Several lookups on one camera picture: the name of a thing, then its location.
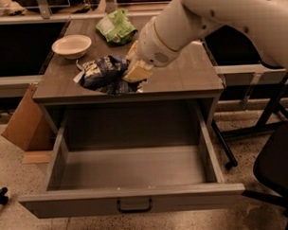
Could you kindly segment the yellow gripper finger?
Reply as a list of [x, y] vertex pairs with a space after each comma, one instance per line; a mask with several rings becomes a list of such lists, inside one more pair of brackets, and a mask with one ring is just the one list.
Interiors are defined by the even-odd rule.
[[132, 46], [130, 47], [131, 49], [129, 50], [126, 59], [129, 62], [136, 62], [138, 60], [138, 54], [137, 54], [137, 47], [138, 41], [134, 41], [134, 43], [132, 44]]
[[131, 63], [122, 77], [130, 83], [141, 82], [153, 74], [153, 65], [144, 61]]

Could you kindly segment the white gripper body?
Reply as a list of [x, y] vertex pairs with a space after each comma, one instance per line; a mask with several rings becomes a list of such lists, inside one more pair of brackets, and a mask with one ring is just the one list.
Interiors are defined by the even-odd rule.
[[155, 17], [152, 17], [141, 29], [137, 40], [137, 56], [155, 67], [166, 67], [179, 56], [180, 52], [162, 43], [156, 31], [155, 21]]

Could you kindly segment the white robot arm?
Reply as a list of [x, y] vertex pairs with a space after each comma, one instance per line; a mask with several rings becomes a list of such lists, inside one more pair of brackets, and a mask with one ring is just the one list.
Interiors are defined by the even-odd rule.
[[224, 26], [248, 38], [264, 66], [288, 72], [288, 0], [171, 0], [141, 29], [127, 55], [124, 79], [146, 79], [186, 45]]

